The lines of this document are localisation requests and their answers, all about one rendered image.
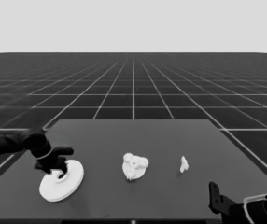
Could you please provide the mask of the large thick white disc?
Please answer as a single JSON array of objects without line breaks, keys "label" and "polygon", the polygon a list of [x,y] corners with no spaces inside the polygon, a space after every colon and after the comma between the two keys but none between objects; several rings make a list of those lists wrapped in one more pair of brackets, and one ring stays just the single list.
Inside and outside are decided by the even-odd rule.
[{"label": "large thick white disc", "polygon": [[39,193],[42,198],[51,203],[57,203],[69,197],[81,184],[84,177],[83,165],[76,160],[68,160],[68,172],[59,179],[61,173],[54,175],[44,175],[39,185]]}]

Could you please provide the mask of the small white T-shaped piece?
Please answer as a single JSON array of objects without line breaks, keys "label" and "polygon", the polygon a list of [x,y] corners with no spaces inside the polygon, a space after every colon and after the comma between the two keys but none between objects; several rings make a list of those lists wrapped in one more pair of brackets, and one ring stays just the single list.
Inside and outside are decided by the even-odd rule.
[{"label": "small white T-shaped piece", "polygon": [[185,156],[181,157],[181,165],[180,165],[180,173],[183,174],[185,171],[189,169],[189,164]]}]

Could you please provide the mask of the white round carrier with pins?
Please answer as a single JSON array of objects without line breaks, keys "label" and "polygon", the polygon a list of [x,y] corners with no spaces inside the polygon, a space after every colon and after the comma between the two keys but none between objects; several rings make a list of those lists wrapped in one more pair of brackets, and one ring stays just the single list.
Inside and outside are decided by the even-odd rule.
[{"label": "white round carrier with pins", "polygon": [[134,168],[132,168],[130,166],[129,163],[123,162],[123,164],[122,164],[122,172],[123,173],[124,173],[124,170],[125,169],[133,169],[133,170],[135,170],[136,171],[136,178],[135,178],[135,180],[136,180],[138,178],[141,178],[145,174],[147,168],[142,168],[142,167],[139,167],[138,166],[136,169],[134,169]]}]

